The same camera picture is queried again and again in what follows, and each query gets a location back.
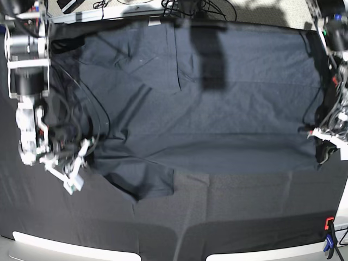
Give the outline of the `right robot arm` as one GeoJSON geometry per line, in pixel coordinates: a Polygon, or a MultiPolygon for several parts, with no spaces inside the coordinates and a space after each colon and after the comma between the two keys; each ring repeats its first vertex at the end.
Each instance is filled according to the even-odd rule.
{"type": "Polygon", "coordinates": [[[18,101],[18,150],[26,165],[81,164],[93,139],[83,139],[80,126],[71,135],[62,125],[46,121],[50,93],[50,23],[46,1],[1,1],[5,27],[4,54],[8,68],[8,95],[18,101]]]}

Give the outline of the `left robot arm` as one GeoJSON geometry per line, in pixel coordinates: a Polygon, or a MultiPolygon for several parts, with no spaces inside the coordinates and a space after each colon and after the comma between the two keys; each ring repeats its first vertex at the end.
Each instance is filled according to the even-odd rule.
{"type": "Polygon", "coordinates": [[[347,1],[307,1],[321,45],[328,57],[331,81],[317,126],[308,131],[315,138],[319,165],[339,151],[347,161],[347,1]]]}

